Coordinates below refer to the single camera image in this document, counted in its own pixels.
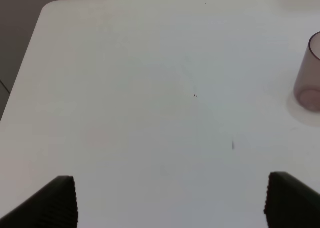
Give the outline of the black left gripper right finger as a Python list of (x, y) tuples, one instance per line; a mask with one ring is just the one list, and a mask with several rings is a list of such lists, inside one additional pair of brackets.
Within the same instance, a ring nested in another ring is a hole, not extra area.
[(320, 194), (287, 172), (271, 172), (264, 214), (269, 228), (318, 228)]

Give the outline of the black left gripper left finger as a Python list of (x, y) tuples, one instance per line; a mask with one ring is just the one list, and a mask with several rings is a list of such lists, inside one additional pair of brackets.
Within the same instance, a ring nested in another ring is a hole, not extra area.
[(73, 176), (57, 176), (0, 219), (2, 228), (76, 228), (79, 221)]

